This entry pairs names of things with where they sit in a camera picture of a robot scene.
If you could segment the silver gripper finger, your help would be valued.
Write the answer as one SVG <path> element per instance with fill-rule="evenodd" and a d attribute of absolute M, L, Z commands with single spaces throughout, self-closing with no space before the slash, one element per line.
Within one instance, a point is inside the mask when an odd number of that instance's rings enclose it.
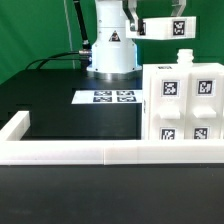
<path fill-rule="evenodd" d="M 172 0 L 172 17 L 180 17 L 186 7 L 187 1 L 186 0 Z"/>
<path fill-rule="evenodd" d="M 130 21 L 130 30 L 138 30 L 138 16 L 136 13 L 137 0 L 122 0 L 123 11 Z"/>

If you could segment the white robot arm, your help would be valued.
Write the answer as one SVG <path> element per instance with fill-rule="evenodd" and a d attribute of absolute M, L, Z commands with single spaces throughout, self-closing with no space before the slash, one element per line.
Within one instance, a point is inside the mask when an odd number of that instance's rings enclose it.
<path fill-rule="evenodd" d="M 170 17 L 141 19 L 136 13 L 138 0 L 95 0 L 97 39 L 92 45 L 87 75 L 105 80 L 123 80 L 137 76 L 142 67 L 137 62 L 134 39 L 168 40 L 166 23 L 179 19 L 186 0 L 172 0 Z"/>

